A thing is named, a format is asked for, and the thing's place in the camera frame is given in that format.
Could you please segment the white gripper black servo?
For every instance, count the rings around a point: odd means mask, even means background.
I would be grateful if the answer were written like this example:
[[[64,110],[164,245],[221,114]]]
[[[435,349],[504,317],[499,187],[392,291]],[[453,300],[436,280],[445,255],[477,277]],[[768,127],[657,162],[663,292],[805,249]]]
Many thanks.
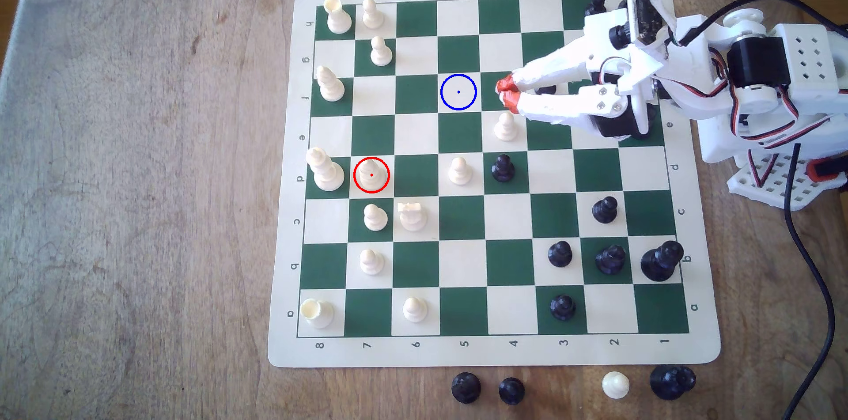
[[[669,29],[653,8],[620,8],[585,18],[587,49],[562,47],[514,69],[495,90],[503,105],[529,121],[588,124],[604,137],[646,136],[653,76],[667,61]],[[590,79],[577,94],[524,93]]]

